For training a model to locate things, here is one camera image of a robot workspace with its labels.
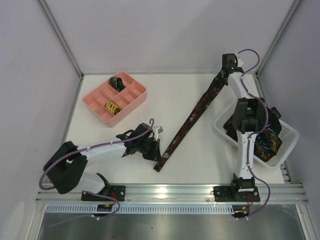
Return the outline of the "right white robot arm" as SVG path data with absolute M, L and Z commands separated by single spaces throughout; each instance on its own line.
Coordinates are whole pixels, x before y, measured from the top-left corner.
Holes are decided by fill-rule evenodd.
M 244 83 L 245 72 L 234 53 L 222 55 L 221 77 L 237 97 L 232 127 L 237 134 L 237 166 L 229 186 L 216 187 L 217 202 L 260 201 L 257 177 L 253 173 L 254 147 L 258 134 L 267 126 L 269 115 L 264 101 L 254 96 Z

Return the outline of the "dark red patterned tie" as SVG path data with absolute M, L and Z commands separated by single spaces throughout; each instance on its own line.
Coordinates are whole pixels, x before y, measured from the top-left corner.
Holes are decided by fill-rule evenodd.
M 191 130 L 191 128 L 195 125 L 195 123 L 200 119 L 202 114 L 211 104 L 211 102 L 216 98 L 216 96 L 220 93 L 222 88 L 226 85 L 225 81 L 221 77 L 221 74 L 217 74 L 212 80 L 206 92 L 201 96 L 193 110 L 191 111 L 188 118 L 185 120 L 183 125 L 180 127 L 179 131 L 176 133 L 168 147 L 166 148 L 164 154 L 161 157 L 161 162 L 158 162 L 154 166 L 154 170 L 158 173 L 162 170 L 165 163 L 169 160 L 171 155 L 180 145 L 182 140 L 185 138 L 187 133 Z

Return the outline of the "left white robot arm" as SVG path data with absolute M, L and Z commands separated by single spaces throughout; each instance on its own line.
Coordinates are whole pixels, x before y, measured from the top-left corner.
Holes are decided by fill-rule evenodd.
M 73 190 L 81 191 L 84 202 L 123 201 L 124 190 L 113 186 L 101 174 L 92 174 L 85 169 L 91 165 L 140 153 L 145 160 L 159 162 L 162 127 L 152 123 L 139 124 L 136 129 L 118 134 L 108 142 L 95 145 L 63 143 L 43 167 L 52 188 L 61 195 Z

